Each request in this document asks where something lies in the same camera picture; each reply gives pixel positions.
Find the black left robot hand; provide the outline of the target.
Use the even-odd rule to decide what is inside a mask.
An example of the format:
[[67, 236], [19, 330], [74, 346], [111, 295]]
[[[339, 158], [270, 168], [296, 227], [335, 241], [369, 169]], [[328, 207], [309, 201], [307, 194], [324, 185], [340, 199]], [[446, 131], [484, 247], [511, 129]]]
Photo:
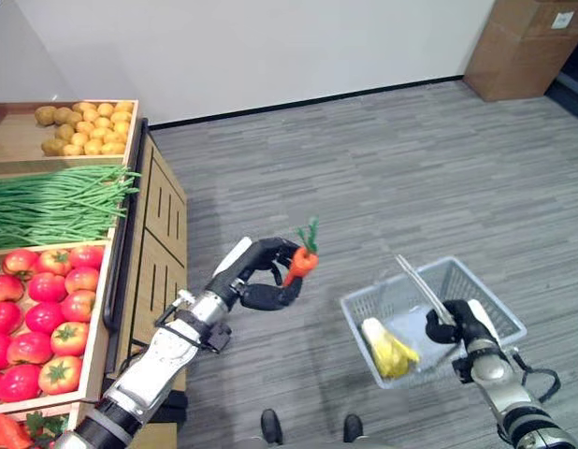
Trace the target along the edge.
[[[289, 268], [298, 249], [294, 242], [275, 237], [252, 241], [241, 239], [214, 270], [205, 289], [216, 295], [229, 311], [237, 302], [257, 311], [279, 311], [298, 298], [303, 280], [294, 278], [282, 286], [278, 264]], [[274, 284], [250, 283], [256, 271], [269, 271]]]

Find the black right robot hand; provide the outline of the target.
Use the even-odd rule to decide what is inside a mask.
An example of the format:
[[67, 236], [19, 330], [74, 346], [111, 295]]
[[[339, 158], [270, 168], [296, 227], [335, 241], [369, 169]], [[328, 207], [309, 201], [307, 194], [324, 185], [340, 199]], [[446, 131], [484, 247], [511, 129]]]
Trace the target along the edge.
[[489, 328], [474, 315], [467, 301], [447, 300], [443, 302], [443, 305], [455, 319], [455, 324], [441, 324], [437, 313], [434, 310], [429, 311], [426, 314], [426, 335], [431, 340], [440, 344], [464, 341], [466, 347], [475, 340], [497, 342]]

